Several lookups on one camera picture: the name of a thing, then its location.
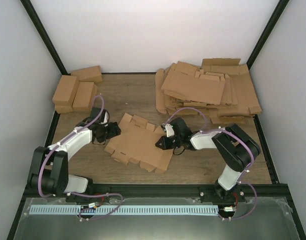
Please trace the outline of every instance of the closed cardboard box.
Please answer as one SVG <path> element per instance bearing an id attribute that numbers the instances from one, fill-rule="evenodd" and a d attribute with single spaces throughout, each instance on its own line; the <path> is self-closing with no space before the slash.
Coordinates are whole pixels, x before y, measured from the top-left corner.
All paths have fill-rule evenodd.
<path id="1" fill-rule="evenodd" d="M 63 75 L 59 80 L 53 96 L 53 103 L 58 106 L 71 107 L 77 93 L 79 81 L 76 76 Z"/>
<path id="2" fill-rule="evenodd" d="M 100 66 L 91 66 L 87 68 L 82 68 L 79 70 L 74 70 L 71 72 L 72 76 L 77 76 L 80 82 L 102 82 L 102 72 Z"/>
<path id="3" fill-rule="evenodd" d="M 90 112 L 98 87 L 94 82 L 80 82 L 73 102 L 74 112 Z"/>

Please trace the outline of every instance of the folded cardboard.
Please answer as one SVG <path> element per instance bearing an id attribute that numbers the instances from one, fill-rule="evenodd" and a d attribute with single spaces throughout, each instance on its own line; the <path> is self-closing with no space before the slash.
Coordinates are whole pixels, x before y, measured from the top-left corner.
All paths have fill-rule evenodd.
<path id="1" fill-rule="evenodd" d="M 74 112 L 90 112 L 97 90 L 94 82 L 80 82 L 72 106 Z"/>
<path id="2" fill-rule="evenodd" d="M 148 172 L 163 173 L 168 169 L 173 151 L 155 146 L 165 135 L 161 126 L 155 128 L 147 119 L 128 113 L 118 126 L 121 135 L 111 138 L 104 149 L 113 159 L 125 165 L 140 162 L 139 166 Z"/>
<path id="3" fill-rule="evenodd" d="M 72 106 L 59 106 L 59 105 L 55 105 L 55 111 L 58 114 L 66 114 L 66 113 L 73 112 L 73 107 Z"/>
<path id="4" fill-rule="evenodd" d="M 53 103 L 58 106 L 71 107 L 77 93 L 79 81 L 76 76 L 63 75 L 53 96 Z"/>
<path id="5" fill-rule="evenodd" d="M 80 82 L 99 83 L 103 81 L 100 66 L 91 66 L 79 70 L 74 70 L 71 72 L 71 75 L 77 76 Z"/>
<path id="6" fill-rule="evenodd" d="M 234 85 L 238 108 L 221 110 L 223 116 L 245 116 L 261 113 L 261 107 L 252 83 L 248 66 L 239 65 L 238 58 L 206 58 L 201 68 L 213 73 L 228 74 Z"/>
<path id="7" fill-rule="evenodd" d="M 161 68 L 157 70 L 155 74 L 155 100 L 156 100 L 156 110 L 161 114 L 166 114 L 167 109 L 165 106 L 164 93 L 161 90 L 162 84 L 164 82 L 164 69 Z"/>
<path id="8" fill-rule="evenodd" d="M 202 74 L 199 78 L 176 71 L 169 71 L 161 89 L 164 94 L 167 91 L 178 94 L 176 98 L 187 101 L 195 101 L 207 104 L 221 103 L 222 93 L 225 85 L 225 78 L 219 76 Z"/>

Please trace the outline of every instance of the cardboard flap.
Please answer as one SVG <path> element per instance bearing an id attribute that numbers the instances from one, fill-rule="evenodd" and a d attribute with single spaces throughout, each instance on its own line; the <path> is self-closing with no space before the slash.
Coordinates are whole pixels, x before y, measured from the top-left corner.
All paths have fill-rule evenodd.
<path id="1" fill-rule="evenodd" d="M 152 123 L 147 123 L 146 124 L 146 130 L 150 131 L 150 132 L 154 132 L 154 129 L 155 129 L 155 125 L 152 124 Z"/>
<path id="2" fill-rule="evenodd" d="M 149 121 L 147 119 L 140 117 L 138 115 L 133 115 L 132 120 L 131 120 L 131 123 L 141 128 L 146 128 L 148 122 Z"/>
<path id="3" fill-rule="evenodd" d="M 202 60 L 202 66 L 207 65 L 219 65 L 219 66 L 230 66 L 239 65 L 240 58 L 204 58 Z"/>
<path id="4" fill-rule="evenodd" d="M 164 82 L 164 70 L 163 68 L 161 68 L 157 70 L 155 74 L 155 104 L 156 104 L 156 110 L 159 113 L 166 114 L 167 110 L 165 107 L 164 93 L 161 90 L 163 82 Z"/>
<path id="5" fill-rule="evenodd" d="M 194 77 L 199 78 L 200 77 L 200 71 L 196 71 Z"/>
<path id="6" fill-rule="evenodd" d="M 224 77 L 202 74 L 199 78 L 174 71 L 171 78 L 166 78 L 162 88 L 164 94 L 180 94 L 185 97 L 172 97 L 206 104 L 220 104 L 225 85 Z"/>

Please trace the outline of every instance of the white wall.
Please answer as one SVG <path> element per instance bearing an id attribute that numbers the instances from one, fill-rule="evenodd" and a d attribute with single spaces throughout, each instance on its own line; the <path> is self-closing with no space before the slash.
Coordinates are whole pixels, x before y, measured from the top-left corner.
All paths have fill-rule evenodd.
<path id="1" fill-rule="evenodd" d="M 289 2 L 251 75 L 278 177 L 306 232 L 306 0 Z"/>
<path id="2" fill-rule="evenodd" d="M 70 72 L 154 72 L 182 60 L 245 63 L 278 0 L 32 0 Z"/>
<path id="3" fill-rule="evenodd" d="M 44 145 L 60 72 L 19 0 L 0 0 L 0 240 L 22 197 L 34 149 Z"/>

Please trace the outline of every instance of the perforated metal strip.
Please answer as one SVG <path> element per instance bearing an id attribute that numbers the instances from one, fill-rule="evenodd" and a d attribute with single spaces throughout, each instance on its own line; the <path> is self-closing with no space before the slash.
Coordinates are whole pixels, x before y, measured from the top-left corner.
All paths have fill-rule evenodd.
<path id="1" fill-rule="evenodd" d="M 114 205 L 103 205 L 97 209 L 83 211 L 82 215 L 105 215 L 115 208 Z M 80 205 L 31 205 L 30 215 L 77 215 Z M 122 205 L 112 215 L 198 215 L 217 216 L 217 205 Z"/>

